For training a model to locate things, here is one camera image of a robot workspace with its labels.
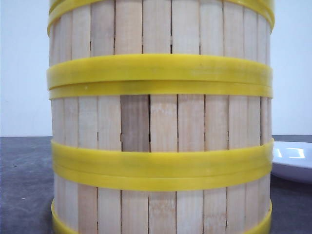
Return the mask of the bamboo steamer basket two buns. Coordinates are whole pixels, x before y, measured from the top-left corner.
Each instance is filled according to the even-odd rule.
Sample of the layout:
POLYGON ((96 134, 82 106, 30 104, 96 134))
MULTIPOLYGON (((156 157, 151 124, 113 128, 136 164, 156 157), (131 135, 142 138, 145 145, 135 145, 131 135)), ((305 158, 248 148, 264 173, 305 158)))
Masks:
POLYGON ((51 142, 53 170, 77 183, 188 190, 257 180, 272 169, 273 140, 260 130, 260 97, 238 84, 177 94, 161 81, 81 83, 50 90, 60 132, 51 142))

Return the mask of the bamboo steamer basket single bun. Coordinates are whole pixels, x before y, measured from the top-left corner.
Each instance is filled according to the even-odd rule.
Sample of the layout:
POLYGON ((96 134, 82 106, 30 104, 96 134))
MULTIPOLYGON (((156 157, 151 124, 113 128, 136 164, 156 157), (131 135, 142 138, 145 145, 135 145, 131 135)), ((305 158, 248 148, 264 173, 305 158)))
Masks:
POLYGON ((53 0, 50 98, 271 97, 270 0, 53 0))

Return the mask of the bottom bamboo steamer basket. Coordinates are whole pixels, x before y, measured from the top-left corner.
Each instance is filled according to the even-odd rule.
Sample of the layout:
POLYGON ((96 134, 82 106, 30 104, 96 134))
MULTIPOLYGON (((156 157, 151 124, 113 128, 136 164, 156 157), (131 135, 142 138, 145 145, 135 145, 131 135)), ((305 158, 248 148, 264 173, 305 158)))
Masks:
POLYGON ((267 234, 272 204, 268 175, 245 184, 186 192, 97 188, 55 172, 58 234, 267 234))

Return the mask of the white ceramic plate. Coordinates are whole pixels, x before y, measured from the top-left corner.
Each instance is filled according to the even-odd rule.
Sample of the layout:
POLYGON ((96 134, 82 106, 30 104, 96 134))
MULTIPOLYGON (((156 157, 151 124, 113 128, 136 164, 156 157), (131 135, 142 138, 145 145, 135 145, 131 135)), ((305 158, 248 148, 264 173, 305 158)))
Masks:
POLYGON ((276 141, 272 175, 300 183, 312 183, 312 144, 276 141))

